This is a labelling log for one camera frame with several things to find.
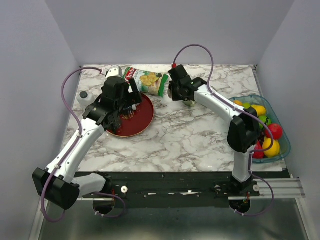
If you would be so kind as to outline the brown striped mug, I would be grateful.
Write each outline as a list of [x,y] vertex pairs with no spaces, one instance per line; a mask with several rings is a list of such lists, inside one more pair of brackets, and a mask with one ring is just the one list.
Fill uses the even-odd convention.
[[173,92],[172,92],[172,84],[171,83],[168,85],[167,95],[170,99],[173,99]]

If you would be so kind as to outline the light green mug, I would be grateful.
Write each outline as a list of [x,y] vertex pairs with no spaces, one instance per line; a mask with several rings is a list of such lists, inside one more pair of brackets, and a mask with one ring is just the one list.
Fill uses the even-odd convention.
[[191,108],[195,107],[195,105],[196,105],[196,102],[193,101],[193,100],[187,100],[187,101],[184,101],[183,103],[184,103],[186,106],[191,107]]

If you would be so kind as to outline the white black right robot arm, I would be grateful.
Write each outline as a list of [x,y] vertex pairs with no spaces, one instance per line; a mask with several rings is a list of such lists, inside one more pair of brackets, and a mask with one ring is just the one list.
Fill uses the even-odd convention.
[[257,111],[231,102],[200,77],[192,79],[182,65],[173,64],[168,73],[171,77],[168,95],[173,101],[195,101],[226,122],[227,143],[234,152],[230,191],[236,196],[243,195],[253,178],[252,151],[260,134]]

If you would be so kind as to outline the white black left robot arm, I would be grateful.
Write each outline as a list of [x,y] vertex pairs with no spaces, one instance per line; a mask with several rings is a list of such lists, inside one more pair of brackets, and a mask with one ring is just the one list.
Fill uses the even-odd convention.
[[32,174],[38,195],[63,210],[70,209],[81,193],[95,192],[101,198],[110,194],[111,185],[101,174],[93,173],[88,180],[75,180],[75,173],[95,141],[107,130],[115,133],[121,126],[121,116],[142,102],[133,78],[126,81],[110,76],[101,90],[98,98],[86,107],[78,131],[56,159],[45,169],[36,168]]

